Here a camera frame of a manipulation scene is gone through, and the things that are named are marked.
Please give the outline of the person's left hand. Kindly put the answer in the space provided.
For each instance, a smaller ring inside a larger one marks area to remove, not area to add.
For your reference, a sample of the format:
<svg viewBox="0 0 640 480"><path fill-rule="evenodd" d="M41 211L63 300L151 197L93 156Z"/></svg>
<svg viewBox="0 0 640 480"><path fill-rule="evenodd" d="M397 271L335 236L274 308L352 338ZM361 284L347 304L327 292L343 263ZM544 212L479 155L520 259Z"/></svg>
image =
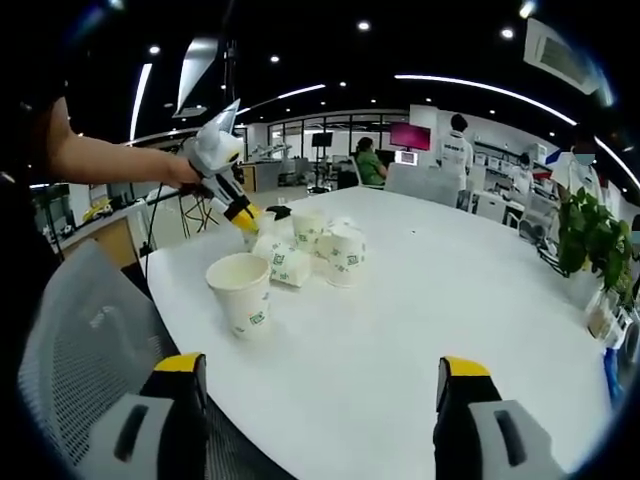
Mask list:
<svg viewBox="0 0 640 480"><path fill-rule="evenodd" d="M201 184L201 176L187 158L169 155L164 183L178 190L189 189Z"/></svg>

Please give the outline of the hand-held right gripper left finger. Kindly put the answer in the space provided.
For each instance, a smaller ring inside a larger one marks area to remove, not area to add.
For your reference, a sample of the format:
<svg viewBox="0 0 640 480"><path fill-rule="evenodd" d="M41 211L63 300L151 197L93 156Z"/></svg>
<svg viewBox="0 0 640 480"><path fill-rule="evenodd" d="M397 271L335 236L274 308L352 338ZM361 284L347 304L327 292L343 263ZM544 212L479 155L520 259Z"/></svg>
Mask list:
<svg viewBox="0 0 640 480"><path fill-rule="evenodd" d="M207 464L206 357L167 357L136 394L92 426L83 479L203 479Z"/></svg>

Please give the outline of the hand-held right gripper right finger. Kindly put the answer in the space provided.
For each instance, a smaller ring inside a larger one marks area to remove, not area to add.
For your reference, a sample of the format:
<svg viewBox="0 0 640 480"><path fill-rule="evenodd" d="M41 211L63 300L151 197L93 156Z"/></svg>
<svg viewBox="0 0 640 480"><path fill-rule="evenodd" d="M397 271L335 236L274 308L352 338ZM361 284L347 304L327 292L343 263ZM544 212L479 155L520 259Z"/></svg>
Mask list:
<svg viewBox="0 0 640 480"><path fill-rule="evenodd" d="M438 479L563 479L551 437L489 371L454 356L439 360L433 430Z"/></svg>

